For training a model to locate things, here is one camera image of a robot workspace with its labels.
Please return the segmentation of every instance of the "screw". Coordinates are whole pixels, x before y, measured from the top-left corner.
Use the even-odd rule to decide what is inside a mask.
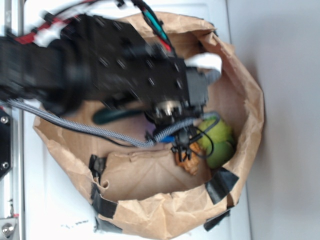
[[[121,31],[122,30],[122,25],[120,22],[118,21],[113,21],[113,26],[115,29],[117,29],[118,31]]]
[[[103,28],[103,27],[106,26],[105,20],[104,20],[102,17],[96,16],[96,17],[94,18],[94,20],[95,20],[95,22],[96,22],[100,27]]]
[[[182,88],[183,88],[183,83],[182,83],[182,81],[181,81],[179,78],[175,81],[175,83],[176,83],[176,86],[177,86],[179,89],[182,89]]]
[[[153,69],[154,68],[154,63],[151,60],[147,60],[146,61],[146,65],[148,66],[149,69]]]
[[[109,66],[108,61],[107,61],[104,57],[100,57],[100,58],[99,58],[99,62],[100,62],[103,66],[105,66],[106,68]]]
[[[7,123],[9,123],[9,118],[7,116],[2,116],[0,119],[0,122],[2,124],[7,124]]]
[[[2,167],[4,169],[8,169],[9,168],[9,163],[7,163],[6,161],[4,163],[2,163]]]
[[[151,85],[152,87],[154,87],[154,86],[156,85],[155,82],[153,81],[153,79],[152,79],[151,77],[148,78],[148,81],[149,81],[149,83],[150,83],[150,85]]]
[[[4,235],[4,237],[6,239],[8,239],[14,233],[15,228],[10,223],[7,223],[7,224],[3,225],[1,231],[2,231],[2,234]]]
[[[179,66],[178,66],[178,64],[175,62],[174,63],[174,69],[177,71],[177,72],[180,72],[180,69],[179,69]]]
[[[127,68],[125,61],[123,61],[122,59],[118,59],[116,62],[119,64],[119,66],[122,69],[126,69]]]

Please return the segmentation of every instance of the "metal frame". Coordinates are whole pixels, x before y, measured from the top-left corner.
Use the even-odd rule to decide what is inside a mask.
[[[1,0],[0,23],[17,35],[23,33],[24,0]],[[3,227],[14,226],[11,240],[25,239],[24,164],[23,164],[23,113],[6,108],[11,116],[11,164],[12,169],[0,181],[0,240],[6,239]]]

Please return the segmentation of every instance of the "brown paper bag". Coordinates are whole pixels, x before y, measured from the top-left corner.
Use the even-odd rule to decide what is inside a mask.
[[[122,148],[39,118],[34,129],[76,189],[100,213],[102,222],[125,234],[171,239],[238,203],[261,141],[264,102],[261,89],[235,56],[233,46],[222,42],[210,23],[171,13],[157,16],[179,56],[211,52],[222,58],[222,78],[209,87],[205,110],[218,111],[237,138],[236,153],[223,171],[211,179],[206,163],[200,161],[199,173],[191,176],[175,165],[170,146],[165,144],[151,149]],[[130,22],[147,41],[154,41],[140,14],[121,21]],[[71,120],[93,125],[91,117],[102,107],[99,102],[86,102]],[[134,116],[103,127],[144,139],[150,126],[144,116]],[[100,184],[88,168],[91,155],[107,157]],[[235,180],[233,184],[224,181],[227,175]]]

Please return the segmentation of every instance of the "tennis ball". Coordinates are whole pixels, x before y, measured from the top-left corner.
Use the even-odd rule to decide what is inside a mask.
[[[205,131],[215,121],[215,117],[204,120],[198,127],[201,131]],[[229,140],[230,137],[232,138],[232,128],[220,119],[217,125],[211,128],[206,134],[212,139],[213,143],[221,143]],[[197,142],[203,149],[211,147],[211,142],[206,136],[203,136]]]
[[[206,154],[209,155],[212,146],[206,149]],[[211,156],[206,159],[206,162],[211,169],[216,169],[228,162],[235,154],[235,149],[228,141],[223,141],[214,144],[214,151]]]

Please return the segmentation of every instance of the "black tape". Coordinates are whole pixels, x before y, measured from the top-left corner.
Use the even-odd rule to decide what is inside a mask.
[[[91,155],[89,162],[89,169],[92,172],[92,176],[94,178],[99,178],[99,183],[101,179],[101,175],[106,168],[106,157],[98,157],[96,155]]]
[[[213,204],[217,204],[224,199],[234,188],[238,180],[238,176],[221,167],[213,175],[212,179],[205,184],[205,188]]]
[[[92,185],[91,199],[93,200],[92,206],[98,214],[109,219],[114,218],[118,204],[116,202],[104,199],[101,196],[97,185],[95,184]]]
[[[216,225],[218,225],[225,217],[230,216],[230,209],[228,209],[226,212],[222,213],[219,216],[216,216],[214,218],[209,219],[204,225],[204,229],[209,232],[211,229],[213,229]]]
[[[102,230],[105,232],[111,232],[111,233],[116,233],[116,234],[122,234],[122,229],[120,227],[117,227],[116,225],[112,224],[109,221],[105,221],[100,219],[99,217],[95,218],[96,222],[96,229],[97,230]]]

